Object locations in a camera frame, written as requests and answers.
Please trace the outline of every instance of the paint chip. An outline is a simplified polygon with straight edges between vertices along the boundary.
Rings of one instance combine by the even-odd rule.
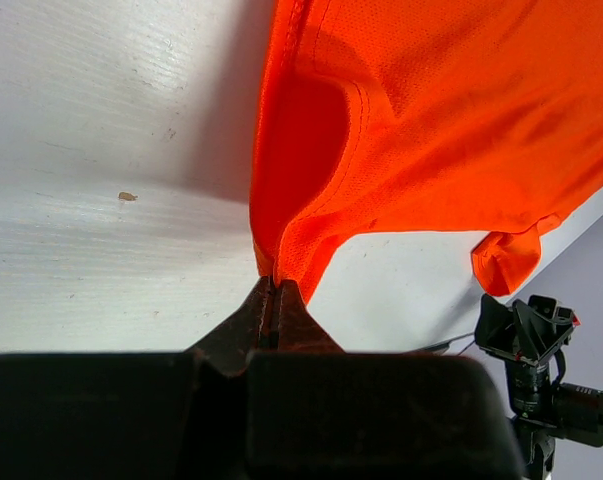
[[[119,200],[125,200],[126,202],[134,202],[137,198],[137,195],[132,195],[128,192],[119,192]]]

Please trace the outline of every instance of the orange sleeve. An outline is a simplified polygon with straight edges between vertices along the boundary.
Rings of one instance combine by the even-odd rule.
[[[250,215],[306,300],[379,231],[492,231],[474,272],[510,293],[602,185],[603,0],[277,2]]]

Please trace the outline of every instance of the garment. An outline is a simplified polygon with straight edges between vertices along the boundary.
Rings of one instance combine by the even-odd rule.
[[[510,293],[602,185],[603,0],[276,4],[251,225],[306,300],[353,235],[416,230],[492,232],[474,272]]]

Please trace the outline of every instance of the gray wall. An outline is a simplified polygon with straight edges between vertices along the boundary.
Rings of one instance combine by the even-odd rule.
[[[603,217],[541,272],[518,295],[555,297],[575,310],[581,327],[564,349],[567,382],[603,390]],[[505,392],[503,365],[480,352],[468,352],[488,367]],[[553,480],[603,479],[603,448],[594,449],[564,440],[557,442]]]

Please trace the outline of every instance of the wooden surface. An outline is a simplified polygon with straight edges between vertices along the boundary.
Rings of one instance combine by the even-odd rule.
[[[0,0],[0,351],[184,348],[241,303],[271,8]],[[603,190],[544,264],[602,214]],[[311,312],[348,349],[469,332],[483,235],[353,239]]]

